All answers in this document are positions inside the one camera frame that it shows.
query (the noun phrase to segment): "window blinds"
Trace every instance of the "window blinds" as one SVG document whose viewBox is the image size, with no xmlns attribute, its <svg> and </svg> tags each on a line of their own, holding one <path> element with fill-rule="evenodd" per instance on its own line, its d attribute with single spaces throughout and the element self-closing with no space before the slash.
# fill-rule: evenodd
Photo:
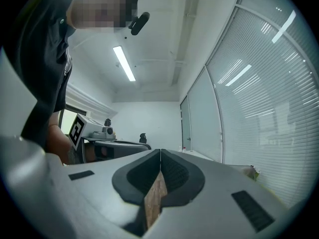
<svg viewBox="0 0 319 239">
<path fill-rule="evenodd" d="M 235 11 L 207 64 L 223 118 L 225 163 L 256 166 L 258 181 L 292 206 L 307 197 L 318 173 L 318 86 L 290 41 L 282 35 L 272 42 L 277 29 Z"/>
<path fill-rule="evenodd" d="M 192 149 L 221 162 L 221 127 L 214 89 L 203 70 L 188 92 Z"/>
</svg>

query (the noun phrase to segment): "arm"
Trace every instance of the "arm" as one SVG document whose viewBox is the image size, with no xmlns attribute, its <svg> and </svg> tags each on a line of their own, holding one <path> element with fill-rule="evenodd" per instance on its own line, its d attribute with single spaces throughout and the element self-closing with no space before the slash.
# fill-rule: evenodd
<svg viewBox="0 0 319 239">
<path fill-rule="evenodd" d="M 58 126 L 59 112 L 55 112 L 50 117 L 48 134 L 46 137 L 46 151 L 60 157 L 62 163 L 69 164 L 68 152 L 72 145 L 69 138 Z"/>
</svg>

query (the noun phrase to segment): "person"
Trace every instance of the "person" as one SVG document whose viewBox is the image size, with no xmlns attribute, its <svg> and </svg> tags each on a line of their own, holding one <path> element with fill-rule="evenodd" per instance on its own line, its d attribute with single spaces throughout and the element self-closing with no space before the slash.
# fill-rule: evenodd
<svg viewBox="0 0 319 239">
<path fill-rule="evenodd" d="M 68 38 L 76 29 L 121 29 L 137 14 L 138 0 L 29 0 L 3 48 L 23 83 L 36 97 L 21 136 L 69 164 L 71 143 L 58 126 L 72 72 Z"/>
</svg>

